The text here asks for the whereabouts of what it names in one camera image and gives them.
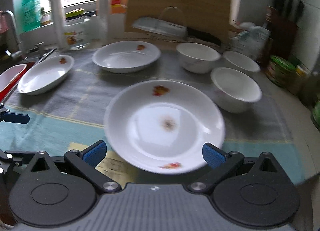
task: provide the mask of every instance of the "knife block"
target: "knife block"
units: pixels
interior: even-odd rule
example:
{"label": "knife block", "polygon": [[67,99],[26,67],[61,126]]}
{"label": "knife block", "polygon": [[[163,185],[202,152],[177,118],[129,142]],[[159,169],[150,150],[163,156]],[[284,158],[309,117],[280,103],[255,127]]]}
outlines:
{"label": "knife block", "polygon": [[298,26],[280,16],[278,11],[272,7],[268,7],[267,22],[267,29],[271,31],[270,38],[273,39],[270,55],[287,60],[294,44]]}

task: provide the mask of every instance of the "plastic wrap roll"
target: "plastic wrap roll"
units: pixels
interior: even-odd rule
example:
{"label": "plastic wrap roll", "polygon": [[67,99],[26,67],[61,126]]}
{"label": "plastic wrap roll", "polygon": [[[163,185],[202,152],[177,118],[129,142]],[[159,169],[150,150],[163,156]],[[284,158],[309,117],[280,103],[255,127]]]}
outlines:
{"label": "plastic wrap roll", "polygon": [[112,40],[109,25],[111,15],[111,0],[98,1],[98,14],[101,43],[102,45],[110,44]]}
{"label": "plastic wrap roll", "polygon": [[54,25],[54,31],[57,37],[57,43],[60,50],[66,50],[69,48],[67,40],[64,35],[64,26],[66,22],[66,16],[64,9],[62,8],[61,0],[50,0],[52,21]]}

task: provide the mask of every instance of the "orange floral pattern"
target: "orange floral pattern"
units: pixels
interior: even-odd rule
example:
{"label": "orange floral pattern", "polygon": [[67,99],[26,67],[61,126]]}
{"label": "orange floral pattern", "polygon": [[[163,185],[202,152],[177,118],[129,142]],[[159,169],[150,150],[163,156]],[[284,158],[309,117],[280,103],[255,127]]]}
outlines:
{"label": "orange floral pattern", "polygon": [[142,44],[139,44],[137,46],[137,50],[144,50],[146,48],[146,46],[142,45]]}
{"label": "orange floral pattern", "polygon": [[153,88],[153,94],[156,97],[161,97],[163,95],[165,95],[166,93],[169,93],[170,89],[166,88],[164,86],[156,86]]}
{"label": "orange floral pattern", "polygon": [[60,59],[60,64],[65,64],[65,63],[67,63],[67,60],[65,58],[61,58]]}
{"label": "orange floral pattern", "polygon": [[182,166],[181,166],[181,163],[179,163],[179,162],[169,163],[164,166],[159,166],[159,168],[161,168],[161,169],[170,169],[170,170],[174,170],[174,169],[177,169],[180,167],[182,167]]}

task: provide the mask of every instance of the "white bowl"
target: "white bowl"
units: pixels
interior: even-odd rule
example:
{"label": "white bowl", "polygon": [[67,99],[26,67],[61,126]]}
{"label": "white bowl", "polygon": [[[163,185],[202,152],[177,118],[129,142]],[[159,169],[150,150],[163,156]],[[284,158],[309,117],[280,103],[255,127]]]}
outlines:
{"label": "white bowl", "polygon": [[146,68],[160,55],[161,51],[151,43],[127,40],[111,43],[97,50],[92,61],[113,73],[130,73]]}
{"label": "white bowl", "polygon": [[0,75],[0,92],[4,90],[11,82],[13,82],[22,71],[25,70],[27,64],[15,65],[8,68]]}
{"label": "white bowl", "polygon": [[204,74],[214,68],[220,53],[208,46],[185,42],[177,46],[178,59],[181,66],[193,73]]}
{"label": "white bowl", "polygon": [[233,51],[223,53],[224,65],[252,77],[254,73],[260,72],[259,65],[251,58]]}
{"label": "white bowl", "polygon": [[225,137],[223,117],[212,100],[169,80],[145,81],[120,92],[106,110],[104,130],[123,159],[162,174],[206,165],[204,143],[221,148]]}
{"label": "white bowl", "polygon": [[242,113],[262,97],[258,84],[240,71],[217,68],[211,79],[215,86],[214,102],[228,112]]}
{"label": "white bowl", "polygon": [[18,91],[27,95],[42,94],[61,83],[75,61],[67,55],[48,58],[29,69],[18,83]]}

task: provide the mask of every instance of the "plaid tablecloth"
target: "plaid tablecloth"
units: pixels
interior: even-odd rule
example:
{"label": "plaid tablecloth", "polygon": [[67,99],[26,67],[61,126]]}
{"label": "plaid tablecloth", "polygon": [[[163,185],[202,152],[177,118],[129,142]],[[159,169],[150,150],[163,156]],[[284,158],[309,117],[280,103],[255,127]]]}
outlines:
{"label": "plaid tablecloth", "polygon": [[[95,50],[63,53],[75,59],[66,80],[51,91],[27,96],[15,91],[6,102],[12,111],[28,113],[27,125],[0,124],[2,150],[45,150],[52,156],[62,155],[71,143],[90,145],[108,141],[103,130],[103,117],[111,99],[126,87],[150,79],[170,79],[191,85],[212,98],[210,74],[194,74],[182,69],[174,51],[162,51],[160,59],[147,69],[130,74],[113,74],[101,70],[91,58]],[[292,135],[277,104],[259,78],[263,97],[242,114],[221,110],[226,125],[223,150],[236,150],[247,157],[263,151],[272,152],[294,183],[304,180],[299,154]],[[137,182],[178,182],[195,178],[208,169],[181,176],[161,176],[136,170]]]}

